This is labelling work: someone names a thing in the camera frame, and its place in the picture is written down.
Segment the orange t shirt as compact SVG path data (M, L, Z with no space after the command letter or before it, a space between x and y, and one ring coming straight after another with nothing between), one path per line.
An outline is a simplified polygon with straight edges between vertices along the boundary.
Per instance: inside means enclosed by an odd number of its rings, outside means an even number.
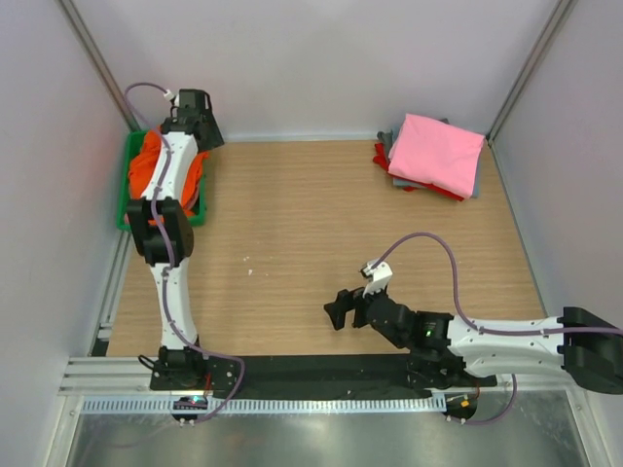
M140 142L142 143L140 150L129 159L128 194L130 198L140 198L142 192L147 188L161 150L160 138L153 130L147 131L141 137ZM201 213L201 179L203 178L204 161L208 157L207 151L198 153L187 172L181 203L189 218Z

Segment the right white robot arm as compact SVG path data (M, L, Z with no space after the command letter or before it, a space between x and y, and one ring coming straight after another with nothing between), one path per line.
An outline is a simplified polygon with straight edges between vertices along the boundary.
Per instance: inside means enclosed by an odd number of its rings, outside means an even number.
M406 380L419 391L494 385L501 375L568 374L588 391L622 392L622 331L582 307L533 321L464 321L358 288L339 291L323 309L335 330L353 312L353 327L369 326L407 350Z

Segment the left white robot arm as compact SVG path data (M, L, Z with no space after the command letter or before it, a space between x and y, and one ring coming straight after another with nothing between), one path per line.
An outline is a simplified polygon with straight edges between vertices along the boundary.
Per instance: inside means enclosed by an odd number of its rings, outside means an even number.
M152 373L152 390L202 389L208 369L190 306L188 268L194 231L183 193L193 161L221 147L224 140L207 91L147 86L163 94L170 111L154 129L158 151L154 170L126 207L135 249L155 282L162 320L157 357L138 360Z

